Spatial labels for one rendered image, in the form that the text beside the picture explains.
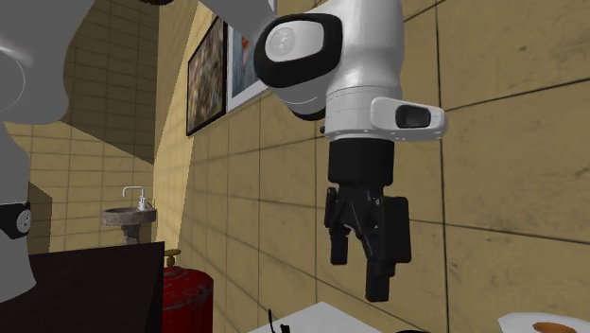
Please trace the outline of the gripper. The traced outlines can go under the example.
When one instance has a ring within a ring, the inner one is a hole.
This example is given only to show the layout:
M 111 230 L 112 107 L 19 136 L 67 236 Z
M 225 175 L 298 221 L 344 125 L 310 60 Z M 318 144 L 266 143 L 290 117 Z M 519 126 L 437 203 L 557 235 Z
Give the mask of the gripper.
M 329 143 L 324 226 L 330 236 L 330 262 L 346 265 L 348 236 L 355 231 L 365 256 L 365 298 L 387 302 L 398 263 L 411 261 L 408 199 L 384 196 L 392 184 L 394 143 L 345 138 Z

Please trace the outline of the small black thin object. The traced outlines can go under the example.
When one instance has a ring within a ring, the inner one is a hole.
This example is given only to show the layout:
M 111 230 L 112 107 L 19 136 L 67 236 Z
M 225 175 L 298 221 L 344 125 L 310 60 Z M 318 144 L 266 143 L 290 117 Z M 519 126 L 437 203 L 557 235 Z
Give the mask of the small black thin object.
M 269 319 L 270 332 L 277 333 L 277 331 L 274 329 L 273 316 L 272 316 L 272 311 L 270 309 L 268 310 L 268 319 Z M 291 333 L 290 326 L 288 324 L 279 324 L 279 328 L 280 328 L 280 333 Z

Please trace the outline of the white plate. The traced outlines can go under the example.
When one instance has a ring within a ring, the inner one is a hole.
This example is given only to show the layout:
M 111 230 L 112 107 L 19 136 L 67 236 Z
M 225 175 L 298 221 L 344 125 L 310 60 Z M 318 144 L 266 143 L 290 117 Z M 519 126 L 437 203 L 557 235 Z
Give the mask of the white plate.
M 532 326 L 539 322 L 565 324 L 577 333 L 590 333 L 590 322 L 562 315 L 541 312 L 514 312 L 498 319 L 502 333 L 539 333 Z

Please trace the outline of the red gas cylinder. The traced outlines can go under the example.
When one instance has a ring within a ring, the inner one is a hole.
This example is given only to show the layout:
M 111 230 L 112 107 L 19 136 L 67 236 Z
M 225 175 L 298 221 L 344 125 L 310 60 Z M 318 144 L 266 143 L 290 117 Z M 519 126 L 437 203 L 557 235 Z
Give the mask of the red gas cylinder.
M 165 250 L 163 333 L 213 333 L 214 280 L 177 266 L 179 249 Z

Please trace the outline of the brown round food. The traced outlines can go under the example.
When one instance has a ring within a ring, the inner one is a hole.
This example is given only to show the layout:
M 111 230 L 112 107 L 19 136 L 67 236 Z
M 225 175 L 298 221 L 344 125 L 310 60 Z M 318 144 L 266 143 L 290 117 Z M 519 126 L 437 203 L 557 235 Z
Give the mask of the brown round food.
M 539 333 L 577 333 L 577 331 L 565 324 L 539 322 L 532 326 Z

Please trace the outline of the white framed wall picture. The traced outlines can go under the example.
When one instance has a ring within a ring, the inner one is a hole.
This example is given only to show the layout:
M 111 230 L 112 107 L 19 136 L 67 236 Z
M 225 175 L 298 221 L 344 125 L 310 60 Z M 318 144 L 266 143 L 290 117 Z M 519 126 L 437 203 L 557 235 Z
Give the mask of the white framed wall picture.
M 227 113 L 267 90 L 267 86 L 255 74 L 253 51 L 253 44 L 229 26 L 227 39 Z

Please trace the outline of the dark framed wall picture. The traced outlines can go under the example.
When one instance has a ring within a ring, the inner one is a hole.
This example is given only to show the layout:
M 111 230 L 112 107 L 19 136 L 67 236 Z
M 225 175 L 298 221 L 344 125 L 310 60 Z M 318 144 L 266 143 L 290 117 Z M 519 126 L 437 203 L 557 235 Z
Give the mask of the dark framed wall picture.
M 228 27 L 217 16 L 188 61 L 187 136 L 226 114 L 227 37 Z

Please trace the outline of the stone pedestal sink with tap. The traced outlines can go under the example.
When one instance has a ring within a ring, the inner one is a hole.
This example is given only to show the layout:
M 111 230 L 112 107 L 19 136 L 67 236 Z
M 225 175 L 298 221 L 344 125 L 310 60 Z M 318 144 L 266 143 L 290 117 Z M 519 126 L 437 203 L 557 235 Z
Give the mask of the stone pedestal sink with tap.
M 125 186 L 122 190 L 122 196 L 126 197 L 127 192 L 133 189 L 141 191 L 138 203 L 135 206 L 107 209 L 102 211 L 100 215 L 102 225 L 115 226 L 121 229 L 124 245 L 139 244 L 141 227 L 157 219 L 157 209 L 147 201 L 143 186 Z

